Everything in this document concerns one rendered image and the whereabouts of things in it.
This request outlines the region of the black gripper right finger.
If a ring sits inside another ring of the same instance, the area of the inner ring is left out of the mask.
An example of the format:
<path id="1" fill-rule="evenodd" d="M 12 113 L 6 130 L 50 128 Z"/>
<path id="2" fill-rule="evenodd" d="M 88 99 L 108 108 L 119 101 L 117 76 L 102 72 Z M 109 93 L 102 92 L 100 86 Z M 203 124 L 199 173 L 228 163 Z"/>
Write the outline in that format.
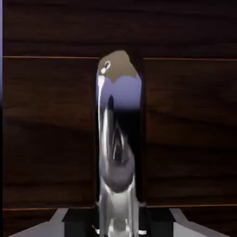
<path id="1" fill-rule="evenodd" d="M 141 207 L 139 237 L 230 237 L 189 221 L 179 208 Z"/>

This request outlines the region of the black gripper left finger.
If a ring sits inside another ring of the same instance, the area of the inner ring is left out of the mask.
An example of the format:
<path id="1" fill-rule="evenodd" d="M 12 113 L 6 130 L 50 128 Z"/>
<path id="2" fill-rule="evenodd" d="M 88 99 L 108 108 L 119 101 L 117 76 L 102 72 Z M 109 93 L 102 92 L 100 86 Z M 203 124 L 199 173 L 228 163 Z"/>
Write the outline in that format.
<path id="1" fill-rule="evenodd" d="M 99 211 L 97 207 L 58 208 L 49 221 L 8 237 L 99 237 Z"/>

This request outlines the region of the curved shiny metal handle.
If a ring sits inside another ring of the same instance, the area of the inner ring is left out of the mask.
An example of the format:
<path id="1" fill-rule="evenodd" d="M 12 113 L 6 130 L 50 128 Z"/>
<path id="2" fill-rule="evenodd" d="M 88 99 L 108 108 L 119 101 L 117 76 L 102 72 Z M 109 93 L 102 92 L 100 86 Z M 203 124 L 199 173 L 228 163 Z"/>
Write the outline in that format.
<path id="1" fill-rule="evenodd" d="M 99 237 L 139 237 L 143 80 L 125 50 L 99 60 L 95 88 Z"/>

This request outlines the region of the dark wood cabinet door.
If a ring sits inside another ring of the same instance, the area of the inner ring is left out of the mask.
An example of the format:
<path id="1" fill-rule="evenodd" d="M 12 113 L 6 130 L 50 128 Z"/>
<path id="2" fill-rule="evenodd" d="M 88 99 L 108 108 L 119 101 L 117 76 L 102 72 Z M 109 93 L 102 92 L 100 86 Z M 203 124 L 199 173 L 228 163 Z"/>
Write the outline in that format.
<path id="1" fill-rule="evenodd" d="M 92 206 L 95 77 L 79 58 L 3 60 L 4 209 Z M 237 205 L 237 59 L 147 59 L 143 114 L 121 112 L 149 205 Z"/>

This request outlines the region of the dark wood cabinet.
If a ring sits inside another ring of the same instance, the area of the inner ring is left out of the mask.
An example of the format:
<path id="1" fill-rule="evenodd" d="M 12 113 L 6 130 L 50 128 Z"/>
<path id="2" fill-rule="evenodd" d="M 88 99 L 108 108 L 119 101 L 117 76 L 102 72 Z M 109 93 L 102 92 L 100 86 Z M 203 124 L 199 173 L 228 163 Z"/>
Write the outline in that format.
<path id="1" fill-rule="evenodd" d="M 125 50 L 142 74 L 147 59 L 237 59 L 237 0 L 3 0 L 3 60 L 98 62 L 114 50 Z M 161 207 L 237 237 L 237 205 Z M 3 207 L 2 237 L 49 220 L 57 208 Z"/>

